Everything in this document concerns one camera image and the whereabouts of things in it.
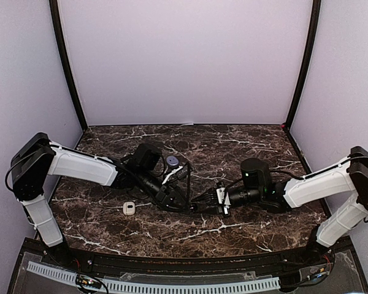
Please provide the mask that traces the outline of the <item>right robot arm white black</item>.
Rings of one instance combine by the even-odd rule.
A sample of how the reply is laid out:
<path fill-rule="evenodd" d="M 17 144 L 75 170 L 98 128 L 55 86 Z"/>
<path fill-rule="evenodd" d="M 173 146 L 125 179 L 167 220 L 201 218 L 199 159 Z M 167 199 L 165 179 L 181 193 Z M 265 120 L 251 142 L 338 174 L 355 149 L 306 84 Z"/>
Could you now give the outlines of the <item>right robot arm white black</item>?
<path fill-rule="evenodd" d="M 257 158 L 240 164 L 242 186 L 236 183 L 205 191 L 193 199 L 214 206 L 228 216 L 230 209 L 257 205 L 270 213 L 284 213 L 302 205 L 342 192 L 350 193 L 345 203 L 312 231 L 311 240 L 301 252 L 301 261 L 313 266 L 336 241 L 368 216 L 368 152 L 356 146 L 337 163 L 287 181 L 272 181 L 269 165 Z"/>

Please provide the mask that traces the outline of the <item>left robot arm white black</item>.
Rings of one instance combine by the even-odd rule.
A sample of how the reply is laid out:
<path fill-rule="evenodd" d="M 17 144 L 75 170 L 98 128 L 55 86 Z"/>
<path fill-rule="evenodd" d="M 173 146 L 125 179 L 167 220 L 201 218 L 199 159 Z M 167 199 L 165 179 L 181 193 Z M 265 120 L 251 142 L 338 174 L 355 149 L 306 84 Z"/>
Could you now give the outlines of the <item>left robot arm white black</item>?
<path fill-rule="evenodd" d="M 39 132 L 14 155 L 4 182 L 23 205 L 42 242 L 51 248 L 51 258 L 59 266 L 68 267 L 74 262 L 74 253 L 64 245 L 64 236 L 45 198 L 46 178 L 65 176 L 119 190 L 138 187 L 163 211 L 194 210 L 190 204 L 190 163 L 165 161 L 163 172 L 154 175 L 152 171 L 162 156 L 161 150 L 148 143 L 141 143 L 120 160 L 92 156 L 53 142 Z"/>

